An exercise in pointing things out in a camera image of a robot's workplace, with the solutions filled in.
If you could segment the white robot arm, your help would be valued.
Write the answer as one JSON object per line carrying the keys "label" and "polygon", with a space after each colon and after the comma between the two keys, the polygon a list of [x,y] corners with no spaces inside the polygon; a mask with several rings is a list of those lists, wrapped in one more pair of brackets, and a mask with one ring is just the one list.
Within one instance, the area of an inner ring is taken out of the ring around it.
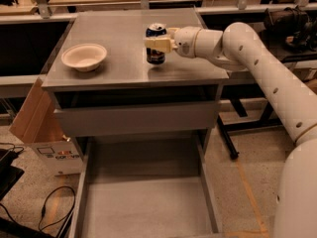
{"label": "white robot arm", "polygon": [[272,238],[317,238],[317,95],[245,23],[233,23],[224,31],[169,28],[161,36],[145,38],[145,46],[251,73],[295,143],[281,173]]}

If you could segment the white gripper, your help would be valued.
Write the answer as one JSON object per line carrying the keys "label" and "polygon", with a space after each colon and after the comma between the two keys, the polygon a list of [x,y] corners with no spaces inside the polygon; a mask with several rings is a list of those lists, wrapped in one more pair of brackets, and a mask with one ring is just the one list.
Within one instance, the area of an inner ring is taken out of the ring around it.
{"label": "white gripper", "polygon": [[168,28],[167,33],[171,37],[174,36],[174,40],[169,37],[146,38],[145,46],[148,49],[167,54],[176,50],[181,57],[193,59],[195,42],[200,31],[199,27]]}

